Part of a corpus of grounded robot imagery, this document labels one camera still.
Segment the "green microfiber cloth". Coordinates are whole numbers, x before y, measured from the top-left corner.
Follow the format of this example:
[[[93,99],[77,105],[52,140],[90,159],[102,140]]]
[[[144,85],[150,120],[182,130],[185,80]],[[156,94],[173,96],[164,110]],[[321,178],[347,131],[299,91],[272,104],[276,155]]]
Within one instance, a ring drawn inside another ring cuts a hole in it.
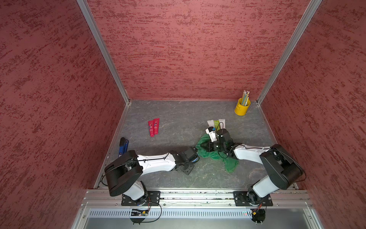
[[[195,146],[198,155],[202,158],[210,158],[216,161],[222,161],[225,165],[226,172],[233,173],[238,167],[239,161],[233,158],[225,157],[224,154],[221,152],[209,152],[206,147],[203,147],[203,144],[205,145],[207,143],[211,143],[211,139],[208,134],[204,134]]]

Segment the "white tube orange cap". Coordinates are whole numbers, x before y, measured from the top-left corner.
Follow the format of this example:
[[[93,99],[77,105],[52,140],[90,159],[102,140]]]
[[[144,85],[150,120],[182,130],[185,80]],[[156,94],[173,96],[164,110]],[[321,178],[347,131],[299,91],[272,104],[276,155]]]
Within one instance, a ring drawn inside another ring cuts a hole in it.
[[[225,128],[226,128],[226,120],[225,119],[219,119],[217,129],[225,129]]]

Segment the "white tube red cap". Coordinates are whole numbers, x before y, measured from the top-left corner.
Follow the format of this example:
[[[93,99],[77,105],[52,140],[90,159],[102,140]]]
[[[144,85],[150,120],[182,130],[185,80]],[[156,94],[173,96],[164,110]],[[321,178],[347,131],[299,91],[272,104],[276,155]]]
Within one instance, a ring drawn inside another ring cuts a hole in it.
[[[215,127],[214,120],[208,120],[207,124],[208,124],[209,127]]]

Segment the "green tube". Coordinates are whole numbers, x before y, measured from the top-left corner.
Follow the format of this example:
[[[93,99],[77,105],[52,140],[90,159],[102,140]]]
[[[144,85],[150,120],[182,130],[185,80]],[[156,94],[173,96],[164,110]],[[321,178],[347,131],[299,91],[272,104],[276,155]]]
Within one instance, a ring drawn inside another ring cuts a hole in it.
[[[216,130],[219,130],[221,128],[221,122],[219,120],[214,120],[213,123]]]

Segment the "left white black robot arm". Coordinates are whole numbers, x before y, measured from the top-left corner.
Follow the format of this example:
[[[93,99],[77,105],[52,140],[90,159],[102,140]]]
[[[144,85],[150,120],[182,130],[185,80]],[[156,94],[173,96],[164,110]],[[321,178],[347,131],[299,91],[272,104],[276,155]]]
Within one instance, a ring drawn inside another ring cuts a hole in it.
[[[173,170],[189,175],[198,161],[196,148],[188,148],[181,153],[170,151],[156,156],[138,155],[134,150],[127,151],[104,169],[109,194],[111,197],[128,196],[136,202],[145,201],[148,192],[144,183],[139,180],[141,176]]]

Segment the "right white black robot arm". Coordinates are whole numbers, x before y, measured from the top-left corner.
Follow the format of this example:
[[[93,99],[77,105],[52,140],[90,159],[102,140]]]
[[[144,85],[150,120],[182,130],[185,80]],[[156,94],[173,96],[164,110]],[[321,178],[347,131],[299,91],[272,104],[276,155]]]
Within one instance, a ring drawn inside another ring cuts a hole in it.
[[[267,175],[248,188],[245,200],[251,206],[259,206],[265,198],[281,189],[288,189],[305,171],[279,144],[271,147],[254,147],[232,141],[207,140],[199,146],[206,152],[216,152],[224,158],[248,160],[264,166]]]

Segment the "red pink tube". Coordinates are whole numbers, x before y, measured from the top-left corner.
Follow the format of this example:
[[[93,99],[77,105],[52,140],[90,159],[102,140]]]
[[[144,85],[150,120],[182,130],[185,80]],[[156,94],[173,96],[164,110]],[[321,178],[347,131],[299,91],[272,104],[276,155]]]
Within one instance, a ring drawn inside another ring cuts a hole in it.
[[[156,119],[153,120],[154,135],[159,134],[159,122],[160,122],[159,118],[156,118]]]

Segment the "dark red tube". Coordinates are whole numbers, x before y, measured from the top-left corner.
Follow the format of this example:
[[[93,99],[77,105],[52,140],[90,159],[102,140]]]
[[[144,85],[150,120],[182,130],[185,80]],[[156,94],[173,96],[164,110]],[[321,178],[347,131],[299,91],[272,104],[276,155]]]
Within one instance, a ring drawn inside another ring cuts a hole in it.
[[[154,137],[154,122],[153,120],[148,121],[150,137]]]

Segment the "yellow cup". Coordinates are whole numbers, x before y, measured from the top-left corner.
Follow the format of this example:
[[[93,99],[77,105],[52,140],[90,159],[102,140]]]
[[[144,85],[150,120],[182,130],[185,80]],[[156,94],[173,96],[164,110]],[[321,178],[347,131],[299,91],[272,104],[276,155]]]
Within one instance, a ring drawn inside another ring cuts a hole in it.
[[[249,106],[251,105],[251,101],[248,100],[246,105],[241,105],[241,102],[242,98],[239,98],[236,107],[234,109],[234,112],[239,116],[244,116],[247,113]]]

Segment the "bundle of pencils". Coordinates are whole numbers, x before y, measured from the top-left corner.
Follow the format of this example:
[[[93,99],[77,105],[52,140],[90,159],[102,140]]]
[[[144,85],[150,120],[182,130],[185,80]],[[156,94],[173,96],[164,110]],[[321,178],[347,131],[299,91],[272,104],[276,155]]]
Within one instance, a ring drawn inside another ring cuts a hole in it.
[[[247,106],[247,103],[249,100],[249,94],[250,94],[250,91],[243,91],[243,96],[242,96],[242,100],[241,100],[242,106]]]

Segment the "blue stapler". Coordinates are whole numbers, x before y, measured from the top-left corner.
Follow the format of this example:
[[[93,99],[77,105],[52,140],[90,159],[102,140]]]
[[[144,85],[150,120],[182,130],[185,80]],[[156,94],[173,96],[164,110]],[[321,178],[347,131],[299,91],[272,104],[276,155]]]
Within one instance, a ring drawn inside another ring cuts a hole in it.
[[[129,141],[125,137],[122,137],[120,139],[119,143],[119,154],[118,157],[121,157],[123,154],[125,154],[128,150]]]

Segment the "right corner aluminium profile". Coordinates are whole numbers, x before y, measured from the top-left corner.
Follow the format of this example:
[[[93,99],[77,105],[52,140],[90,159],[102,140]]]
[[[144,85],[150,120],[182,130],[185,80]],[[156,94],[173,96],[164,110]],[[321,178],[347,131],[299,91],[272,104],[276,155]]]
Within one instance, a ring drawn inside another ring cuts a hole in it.
[[[261,106],[261,104],[263,103],[265,97],[267,96],[272,85],[274,84],[275,80],[279,76],[282,68],[284,67],[285,63],[287,62],[288,58],[290,57],[291,53],[293,52],[294,48],[296,47],[298,41],[300,40],[300,38],[303,35],[304,31],[306,30],[307,26],[309,25],[311,19],[313,18],[314,14],[316,13],[321,2],[322,2],[322,0],[311,0],[309,2],[303,16],[301,17],[291,38],[288,41],[283,53],[281,54],[279,61],[277,62],[276,66],[274,67],[267,83],[265,84],[263,90],[261,91],[261,93],[257,99],[258,106]]]

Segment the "corner aluminium profile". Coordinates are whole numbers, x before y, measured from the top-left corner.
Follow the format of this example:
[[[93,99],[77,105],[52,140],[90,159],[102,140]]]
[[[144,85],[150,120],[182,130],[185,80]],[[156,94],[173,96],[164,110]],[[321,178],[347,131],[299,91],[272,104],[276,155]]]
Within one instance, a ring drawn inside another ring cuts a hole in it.
[[[274,84],[275,80],[279,76],[282,68],[284,67],[285,63],[287,62],[288,58],[290,57],[291,53],[293,52],[294,48],[296,47],[298,41],[300,40],[300,38],[303,35],[304,31],[306,30],[307,26],[309,25],[311,19],[313,18],[314,14],[316,13],[321,2],[322,2],[322,0],[311,0],[309,2],[303,16],[301,17],[291,38],[288,41],[283,53],[281,54],[279,61],[277,62],[276,66],[274,67],[267,83],[265,84],[263,90],[261,91],[261,93],[257,99],[258,106],[261,106],[261,104],[263,103],[265,97],[267,96],[272,85]]]
[[[88,2],[86,0],[77,0],[77,3],[82,11],[82,14],[90,28],[90,31],[102,53],[102,56],[110,70],[110,73],[112,74],[112,77],[125,101],[125,103],[129,106],[130,105],[130,97],[128,96],[128,93],[123,85],[123,82],[119,76],[119,73],[117,71],[117,68],[112,60],[112,57],[107,49],[107,46],[105,44],[105,41],[102,37],[102,34],[97,26],[97,23],[92,15],[92,12],[89,8]]]

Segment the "left corner aluminium profile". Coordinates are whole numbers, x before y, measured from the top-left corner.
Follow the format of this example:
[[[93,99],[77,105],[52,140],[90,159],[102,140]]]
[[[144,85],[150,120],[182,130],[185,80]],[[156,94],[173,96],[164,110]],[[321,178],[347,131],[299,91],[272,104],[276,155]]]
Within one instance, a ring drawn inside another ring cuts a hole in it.
[[[110,73],[112,74],[112,77],[125,101],[125,103],[129,106],[130,105],[130,97],[128,96],[128,93],[123,85],[123,82],[119,76],[119,73],[117,71],[117,68],[112,60],[112,57],[107,49],[107,46],[105,44],[105,41],[102,37],[102,34],[97,26],[97,23],[92,15],[92,12],[89,8],[88,2],[86,0],[77,0],[77,3],[82,11],[82,14],[90,28],[90,31],[102,53],[102,56],[110,70]]]

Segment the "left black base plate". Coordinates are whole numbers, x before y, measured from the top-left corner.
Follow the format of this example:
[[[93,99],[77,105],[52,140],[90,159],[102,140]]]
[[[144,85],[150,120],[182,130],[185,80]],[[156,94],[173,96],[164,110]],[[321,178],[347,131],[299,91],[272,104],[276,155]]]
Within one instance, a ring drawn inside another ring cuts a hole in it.
[[[143,196],[138,200],[132,200],[129,196],[123,194],[121,206],[129,206],[129,207],[131,206],[148,207],[151,205],[158,206],[160,202],[160,196],[161,196],[160,191],[148,191],[147,196]]]

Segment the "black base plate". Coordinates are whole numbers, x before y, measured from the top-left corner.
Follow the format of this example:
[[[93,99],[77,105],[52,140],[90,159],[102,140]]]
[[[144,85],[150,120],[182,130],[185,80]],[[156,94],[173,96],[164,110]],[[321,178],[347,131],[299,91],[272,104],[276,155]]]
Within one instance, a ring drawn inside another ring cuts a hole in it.
[[[234,202],[237,207],[272,207],[273,202],[270,195],[260,197],[253,191],[234,191]]]
[[[129,196],[123,194],[121,206],[129,206],[129,207],[131,206],[148,207],[151,205],[158,206],[160,202],[160,196],[161,196],[160,191],[148,191],[147,196],[143,196],[138,200],[132,200]]]

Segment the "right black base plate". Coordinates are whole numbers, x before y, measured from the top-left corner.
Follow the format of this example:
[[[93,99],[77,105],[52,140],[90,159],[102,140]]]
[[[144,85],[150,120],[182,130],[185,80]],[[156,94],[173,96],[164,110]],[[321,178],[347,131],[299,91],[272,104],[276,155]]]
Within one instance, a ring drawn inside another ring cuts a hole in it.
[[[260,197],[253,191],[234,191],[234,202],[237,207],[272,207],[273,202],[270,195]]]

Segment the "aluminium front rail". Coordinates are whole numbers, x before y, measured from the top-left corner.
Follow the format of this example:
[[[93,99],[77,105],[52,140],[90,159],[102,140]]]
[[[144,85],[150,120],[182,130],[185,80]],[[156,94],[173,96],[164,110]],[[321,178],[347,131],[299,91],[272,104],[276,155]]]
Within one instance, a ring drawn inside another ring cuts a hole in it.
[[[235,205],[232,189],[150,189],[160,191],[159,204],[165,209],[172,208],[206,208],[230,209]],[[270,194],[272,209],[313,209],[314,204],[306,190],[279,190]],[[83,208],[126,208],[121,206],[122,195],[111,197],[106,189],[89,189],[82,201]]]

